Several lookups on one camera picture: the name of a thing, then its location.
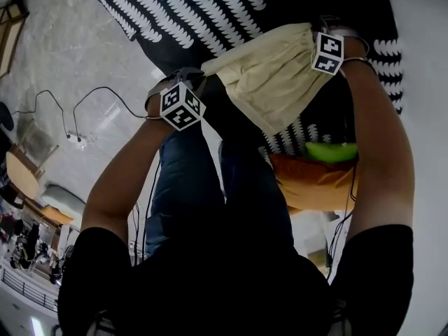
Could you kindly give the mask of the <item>green plush toy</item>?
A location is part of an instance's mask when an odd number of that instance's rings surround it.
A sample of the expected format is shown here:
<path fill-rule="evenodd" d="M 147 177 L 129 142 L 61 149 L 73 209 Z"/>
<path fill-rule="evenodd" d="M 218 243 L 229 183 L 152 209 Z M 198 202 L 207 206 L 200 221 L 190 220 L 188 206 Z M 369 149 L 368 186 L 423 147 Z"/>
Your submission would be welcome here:
<path fill-rule="evenodd" d="M 318 143 L 305 144 L 307 156 L 326 163 L 346 162 L 356 158 L 358 147 L 355 143 Z"/>

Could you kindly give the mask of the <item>black round stand base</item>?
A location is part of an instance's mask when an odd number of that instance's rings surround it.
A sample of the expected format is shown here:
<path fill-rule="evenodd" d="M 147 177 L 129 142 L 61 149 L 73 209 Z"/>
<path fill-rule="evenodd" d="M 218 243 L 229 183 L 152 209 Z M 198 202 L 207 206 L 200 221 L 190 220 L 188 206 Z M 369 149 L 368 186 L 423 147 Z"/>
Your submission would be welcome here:
<path fill-rule="evenodd" d="M 0 125 L 3 125 L 9 132 L 14 128 L 13 117 L 7 105 L 0 101 Z"/>

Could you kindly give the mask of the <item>wooden magazine rack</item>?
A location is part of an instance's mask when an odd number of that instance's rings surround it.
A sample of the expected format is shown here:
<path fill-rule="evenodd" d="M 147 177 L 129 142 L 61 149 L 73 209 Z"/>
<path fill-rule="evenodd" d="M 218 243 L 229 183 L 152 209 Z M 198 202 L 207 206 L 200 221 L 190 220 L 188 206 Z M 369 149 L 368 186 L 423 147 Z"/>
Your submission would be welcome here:
<path fill-rule="evenodd" d="M 22 28 L 29 15 L 23 0 L 0 7 L 0 79 L 11 70 Z"/>

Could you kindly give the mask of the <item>orange cushion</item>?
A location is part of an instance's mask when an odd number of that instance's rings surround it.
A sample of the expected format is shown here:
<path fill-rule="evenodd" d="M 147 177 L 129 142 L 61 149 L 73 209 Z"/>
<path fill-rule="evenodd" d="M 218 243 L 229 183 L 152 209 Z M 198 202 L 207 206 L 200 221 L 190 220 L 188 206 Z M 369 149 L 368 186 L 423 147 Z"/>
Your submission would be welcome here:
<path fill-rule="evenodd" d="M 354 207 L 358 187 L 354 161 L 328 164 L 291 155 L 269 159 L 290 215 Z"/>

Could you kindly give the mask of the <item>black white patterned blanket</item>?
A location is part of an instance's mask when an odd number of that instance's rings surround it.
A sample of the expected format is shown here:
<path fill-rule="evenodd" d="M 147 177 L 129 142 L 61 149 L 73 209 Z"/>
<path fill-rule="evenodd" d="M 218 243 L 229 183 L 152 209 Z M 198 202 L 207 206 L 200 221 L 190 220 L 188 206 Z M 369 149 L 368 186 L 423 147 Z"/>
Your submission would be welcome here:
<path fill-rule="evenodd" d="M 397 112 L 403 109 L 402 50 L 389 0 L 98 0 L 130 40 L 164 74 L 200 67 L 233 47 L 282 25 L 323 18 L 357 31 L 369 45 L 367 60 Z M 213 80 L 210 125 L 257 144 L 265 153 L 302 155 L 308 142 L 354 140 L 349 88 L 338 76 L 282 132 L 267 136 L 246 118 L 230 129 L 218 117 L 237 110 L 223 86 Z"/>

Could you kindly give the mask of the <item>white power strip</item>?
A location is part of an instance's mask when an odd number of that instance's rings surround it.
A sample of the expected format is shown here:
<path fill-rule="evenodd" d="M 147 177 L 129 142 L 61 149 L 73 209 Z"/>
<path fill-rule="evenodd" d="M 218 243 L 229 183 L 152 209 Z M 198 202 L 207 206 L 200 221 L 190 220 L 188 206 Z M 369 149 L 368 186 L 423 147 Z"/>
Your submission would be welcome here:
<path fill-rule="evenodd" d="M 70 143 L 77 145 L 79 148 L 84 148 L 88 144 L 93 144 L 95 142 L 95 139 L 92 137 L 77 135 L 75 132 L 68 132 L 66 138 Z"/>

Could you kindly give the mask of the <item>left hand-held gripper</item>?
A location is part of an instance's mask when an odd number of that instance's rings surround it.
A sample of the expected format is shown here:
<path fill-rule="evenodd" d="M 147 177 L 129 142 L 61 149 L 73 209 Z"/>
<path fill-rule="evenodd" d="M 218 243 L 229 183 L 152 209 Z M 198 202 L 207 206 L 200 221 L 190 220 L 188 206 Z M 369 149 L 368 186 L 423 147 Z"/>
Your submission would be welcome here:
<path fill-rule="evenodd" d="M 205 73 L 194 67 L 183 67 L 163 78 L 149 92 L 146 109 L 152 97 L 160 97 L 157 115 L 147 120 L 163 119 L 175 130 L 182 131 L 199 122 L 206 110 L 200 97 L 207 82 Z"/>

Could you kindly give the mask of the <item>person's right forearm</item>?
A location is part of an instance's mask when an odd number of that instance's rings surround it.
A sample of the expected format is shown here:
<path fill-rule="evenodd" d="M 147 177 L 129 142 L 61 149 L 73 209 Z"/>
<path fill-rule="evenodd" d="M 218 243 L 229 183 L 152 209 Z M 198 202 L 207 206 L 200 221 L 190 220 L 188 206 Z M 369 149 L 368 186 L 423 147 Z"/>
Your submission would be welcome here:
<path fill-rule="evenodd" d="M 373 69 L 344 64 L 353 99 L 358 189 L 349 237 L 384 225 L 412 226 L 414 161 L 405 128 Z"/>

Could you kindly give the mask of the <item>pale yellow shorts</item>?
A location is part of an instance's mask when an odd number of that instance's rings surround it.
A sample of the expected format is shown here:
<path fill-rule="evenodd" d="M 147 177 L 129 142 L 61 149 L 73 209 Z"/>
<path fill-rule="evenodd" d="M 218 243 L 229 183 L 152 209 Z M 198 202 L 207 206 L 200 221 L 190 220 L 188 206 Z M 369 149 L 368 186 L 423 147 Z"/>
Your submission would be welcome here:
<path fill-rule="evenodd" d="M 266 135 L 285 130 L 332 76 L 312 69 L 309 23 L 287 24 L 202 64 L 217 75 L 231 102 Z"/>

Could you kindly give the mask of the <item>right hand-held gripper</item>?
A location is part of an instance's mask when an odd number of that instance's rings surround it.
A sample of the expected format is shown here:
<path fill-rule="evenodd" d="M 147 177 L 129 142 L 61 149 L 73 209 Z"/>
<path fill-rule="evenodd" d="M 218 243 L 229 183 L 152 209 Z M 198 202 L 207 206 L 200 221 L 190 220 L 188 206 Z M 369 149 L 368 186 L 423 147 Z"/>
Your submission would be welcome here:
<path fill-rule="evenodd" d="M 344 61 L 344 39 L 360 38 L 354 29 L 342 24 L 335 16 L 320 17 L 319 26 L 313 32 L 315 51 L 311 68 L 328 75 L 336 75 Z"/>

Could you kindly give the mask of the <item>person's black shirt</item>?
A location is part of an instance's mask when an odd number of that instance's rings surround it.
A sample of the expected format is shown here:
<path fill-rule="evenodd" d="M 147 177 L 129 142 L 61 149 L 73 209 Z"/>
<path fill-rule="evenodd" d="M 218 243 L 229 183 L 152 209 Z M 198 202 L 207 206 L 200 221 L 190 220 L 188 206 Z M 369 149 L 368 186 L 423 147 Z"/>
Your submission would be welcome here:
<path fill-rule="evenodd" d="M 352 237 L 332 282 L 293 246 L 229 236 L 195 227 L 132 266 L 114 233 L 82 231 L 59 291 L 63 336 L 88 336 L 99 321 L 113 336 L 398 335 L 414 283 L 410 227 Z"/>

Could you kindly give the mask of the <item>person's left forearm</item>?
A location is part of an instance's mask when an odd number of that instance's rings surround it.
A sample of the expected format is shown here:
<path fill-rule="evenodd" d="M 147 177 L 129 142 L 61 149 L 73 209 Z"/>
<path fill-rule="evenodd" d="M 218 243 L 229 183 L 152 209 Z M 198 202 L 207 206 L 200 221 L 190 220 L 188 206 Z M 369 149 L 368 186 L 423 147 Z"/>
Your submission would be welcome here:
<path fill-rule="evenodd" d="M 94 184 L 85 205 L 81 230 L 103 228 L 128 240 L 127 219 L 141 194 L 156 152 L 174 128 L 147 120 L 120 149 Z"/>

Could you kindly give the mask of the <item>person's blue jeans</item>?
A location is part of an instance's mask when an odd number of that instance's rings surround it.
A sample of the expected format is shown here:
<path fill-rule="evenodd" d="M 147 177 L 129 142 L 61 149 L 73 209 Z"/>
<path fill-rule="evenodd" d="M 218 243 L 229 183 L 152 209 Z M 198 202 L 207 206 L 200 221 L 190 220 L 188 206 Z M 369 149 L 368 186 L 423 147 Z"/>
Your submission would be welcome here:
<path fill-rule="evenodd" d="M 199 123 L 168 136 L 146 221 L 145 251 L 270 253 L 293 249 L 291 219 L 273 169 L 254 146 L 223 140 L 214 161 Z"/>

